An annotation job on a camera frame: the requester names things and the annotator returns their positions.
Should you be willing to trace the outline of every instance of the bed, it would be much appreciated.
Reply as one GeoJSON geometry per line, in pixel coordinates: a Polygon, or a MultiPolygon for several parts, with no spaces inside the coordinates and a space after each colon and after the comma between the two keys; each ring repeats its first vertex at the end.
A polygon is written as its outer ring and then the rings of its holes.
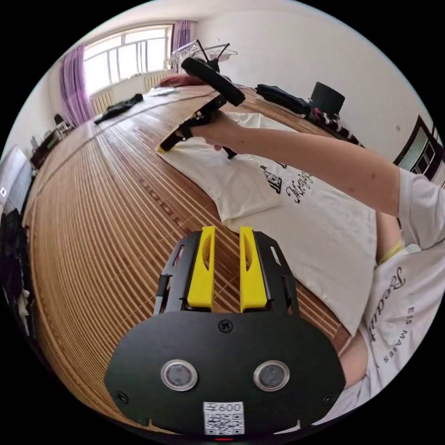
{"type": "MultiPolygon", "coordinates": [[[[159,274],[177,241],[216,226],[215,304],[239,305],[238,234],[222,226],[213,201],[154,149],[216,95],[207,86],[145,97],[126,114],[87,122],[50,153],[32,186],[23,224],[38,315],[38,341],[60,380],[87,406],[134,426],[109,397],[103,377],[120,338],[150,317],[159,274]]],[[[241,107],[304,133],[320,128],[245,89],[241,107]]],[[[350,335],[336,316],[296,282],[302,317],[337,351],[350,335]]],[[[161,431],[154,425],[148,429],[161,431]]]]}

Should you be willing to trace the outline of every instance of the purple curtain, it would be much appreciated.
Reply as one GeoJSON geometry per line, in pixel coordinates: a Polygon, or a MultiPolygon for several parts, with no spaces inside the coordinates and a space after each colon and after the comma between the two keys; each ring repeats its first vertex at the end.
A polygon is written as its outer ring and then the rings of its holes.
{"type": "Polygon", "coordinates": [[[85,89],[85,46],[79,45],[62,60],[60,67],[60,94],[67,121],[78,127],[94,117],[93,107],[85,89]]]}
{"type": "Polygon", "coordinates": [[[187,45],[191,41],[191,20],[180,20],[175,24],[173,30],[173,49],[176,51],[181,46],[187,45]]]}

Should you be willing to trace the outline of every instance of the yellow strap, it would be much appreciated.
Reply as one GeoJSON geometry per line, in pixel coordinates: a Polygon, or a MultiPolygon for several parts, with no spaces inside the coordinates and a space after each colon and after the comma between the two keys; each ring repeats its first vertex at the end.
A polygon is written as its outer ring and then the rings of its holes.
{"type": "Polygon", "coordinates": [[[260,259],[256,249],[254,231],[251,227],[240,228],[240,311],[266,307],[260,259]]]}
{"type": "Polygon", "coordinates": [[[215,226],[203,227],[187,296],[190,307],[213,309],[214,273],[215,226]],[[205,265],[206,260],[209,262],[209,268],[205,265]]]}
{"type": "Polygon", "coordinates": [[[388,252],[386,252],[381,258],[380,261],[378,262],[378,266],[380,266],[381,264],[383,264],[384,262],[388,261],[390,258],[392,258],[396,253],[399,253],[401,250],[403,250],[403,244],[402,241],[399,240],[396,245],[389,250],[388,252]]]}

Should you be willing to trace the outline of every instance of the white t-shirt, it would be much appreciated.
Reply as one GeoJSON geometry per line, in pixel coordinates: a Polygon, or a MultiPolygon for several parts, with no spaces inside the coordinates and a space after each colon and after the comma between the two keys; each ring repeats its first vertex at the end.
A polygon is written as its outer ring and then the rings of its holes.
{"type": "MultiPolygon", "coordinates": [[[[294,131],[259,113],[230,115],[245,127],[294,131]]],[[[289,165],[249,155],[228,160],[202,138],[159,155],[213,199],[226,227],[250,226],[275,239],[293,275],[356,334],[375,265],[373,209],[289,165]]],[[[300,310],[318,317],[304,302],[300,310]]]]}
{"type": "Polygon", "coordinates": [[[343,391],[316,425],[367,402],[395,378],[423,340],[445,292],[445,190],[400,171],[402,239],[420,251],[405,249],[375,269],[359,327],[369,350],[366,376],[343,391]]]}

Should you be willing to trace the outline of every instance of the person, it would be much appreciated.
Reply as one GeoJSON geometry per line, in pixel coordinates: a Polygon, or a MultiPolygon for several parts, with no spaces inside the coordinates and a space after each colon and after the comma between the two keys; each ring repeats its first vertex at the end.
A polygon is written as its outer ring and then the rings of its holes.
{"type": "Polygon", "coordinates": [[[445,190],[423,175],[343,140],[245,128],[222,111],[191,129],[216,150],[226,146],[293,166],[375,209],[377,250],[362,323],[340,355],[346,387],[317,424],[385,388],[428,331],[445,289],[445,190]],[[416,252],[406,247],[417,246],[416,252]]]}

